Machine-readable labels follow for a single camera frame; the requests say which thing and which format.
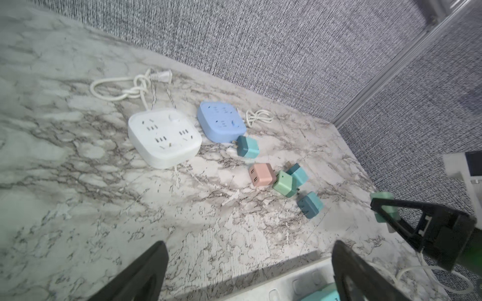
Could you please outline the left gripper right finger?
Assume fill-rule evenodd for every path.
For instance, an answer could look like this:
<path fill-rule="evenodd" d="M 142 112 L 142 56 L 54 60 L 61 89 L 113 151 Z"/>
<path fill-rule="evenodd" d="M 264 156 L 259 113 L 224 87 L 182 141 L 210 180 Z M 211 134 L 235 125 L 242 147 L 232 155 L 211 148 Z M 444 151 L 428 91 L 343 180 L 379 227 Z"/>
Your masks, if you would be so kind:
<path fill-rule="evenodd" d="M 341 300 L 409 301 L 341 240 L 334 244 L 331 262 Z"/>

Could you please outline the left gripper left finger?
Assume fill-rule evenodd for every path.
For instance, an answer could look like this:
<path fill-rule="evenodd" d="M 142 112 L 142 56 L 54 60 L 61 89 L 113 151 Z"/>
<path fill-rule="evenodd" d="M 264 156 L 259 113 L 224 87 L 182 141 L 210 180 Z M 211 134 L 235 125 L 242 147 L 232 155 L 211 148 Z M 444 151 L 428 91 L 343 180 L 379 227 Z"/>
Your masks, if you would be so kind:
<path fill-rule="evenodd" d="M 168 262 L 167 247 L 158 241 L 90 300 L 158 300 Z"/>

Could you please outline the long white power strip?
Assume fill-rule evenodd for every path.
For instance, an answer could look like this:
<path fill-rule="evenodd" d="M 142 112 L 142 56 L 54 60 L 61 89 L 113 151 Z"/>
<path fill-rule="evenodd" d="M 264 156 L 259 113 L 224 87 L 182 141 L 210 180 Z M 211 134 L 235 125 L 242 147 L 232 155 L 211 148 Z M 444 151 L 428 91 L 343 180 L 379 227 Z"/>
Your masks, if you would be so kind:
<path fill-rule="evenodd" d="M 309 263 L 283 275 L 231 293 L 222 300 L 301 300 L 335 282 L 331 258 Z"/>

